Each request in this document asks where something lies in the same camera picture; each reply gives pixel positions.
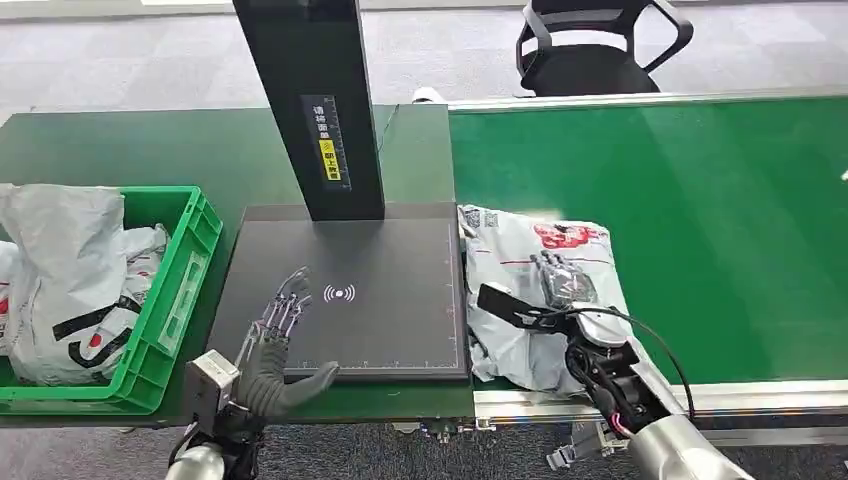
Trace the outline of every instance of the gray carpet floor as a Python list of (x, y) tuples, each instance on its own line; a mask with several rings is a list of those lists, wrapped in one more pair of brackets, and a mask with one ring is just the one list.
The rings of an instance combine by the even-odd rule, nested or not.
[[(182, 429), (0, 431), (0, 478), (160, 480)], [(268, 430), (260, 479), (519, 480), (638, 479), (627, 453), (551, 471), (544, 455), (564, 442), (562, 427), (514, 426), (463, 434), (447, 445), (389, 425), (277, 426)], [(729, 448), (760, 480), (844, 480), (848, 447)]]
[[(848, 3), (708, 4), (683, 11), (695, 39), (656, 71), (664, 91), (848, 84)], [(378, 103), (408, 101), (424, 85), (449, 100), (527, 94), (513, 66), (517, 10), (368, 12), (363, 23)], [(673, 32), (656, 12), (637, 27), (637, 58), (645, 63)], [(0, 24), (0, 124), (21, 111), (266, 104), (232, 15)], [(161, 479), (181, 433), (0, 430), (0, 480)], [(439, 445), (388, 425), (274, 427), (261, 478), (639, 478), (626, 454), (551, 472), (544, 455), (564, 436), (562, 427), (520, 426)], [(760, 479), (848, 479), (846, 447), (726, 451)]]

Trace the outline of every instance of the label with chinese text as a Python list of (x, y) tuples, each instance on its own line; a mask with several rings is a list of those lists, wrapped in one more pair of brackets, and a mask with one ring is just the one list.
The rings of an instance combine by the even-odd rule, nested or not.
[(336, 99), (332, 95), (301, 95), (303, 111), (321, 162), (321, 178), (328, 190), (351, 190), (350, 176), (339, 127)]

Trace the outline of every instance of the red logo on bag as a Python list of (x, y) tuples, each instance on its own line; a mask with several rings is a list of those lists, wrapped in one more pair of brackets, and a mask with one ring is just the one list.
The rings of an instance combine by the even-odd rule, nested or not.
[(545, 248), (574, 248), (589, 243), (589, 238), (598, 238), (598, 232), (588, 227), (538, 224), (533, 225), (533, 231)]

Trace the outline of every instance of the black scanning platform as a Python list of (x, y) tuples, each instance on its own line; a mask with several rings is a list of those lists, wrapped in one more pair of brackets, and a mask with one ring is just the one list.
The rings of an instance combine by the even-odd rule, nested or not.
[(209, 348), (234, 361), (280, 283), (307, 266), (312, 306), (291, 334), (286, 375), (335, 360), (337, 381), (467, 379), (458, 238), (453, 203), (323, 222), (303, 206), (250, 207)]

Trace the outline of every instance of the yellow warning label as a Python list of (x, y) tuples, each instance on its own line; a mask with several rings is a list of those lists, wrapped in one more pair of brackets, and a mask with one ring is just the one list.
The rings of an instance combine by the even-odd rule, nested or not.
[(336, 148), (332, 140), (318, 140), (321, 147), (321, 158), (324, 159), (324, 171), (327, 172), (327, 180), (341, 180), (339, 162), (336, 160)]

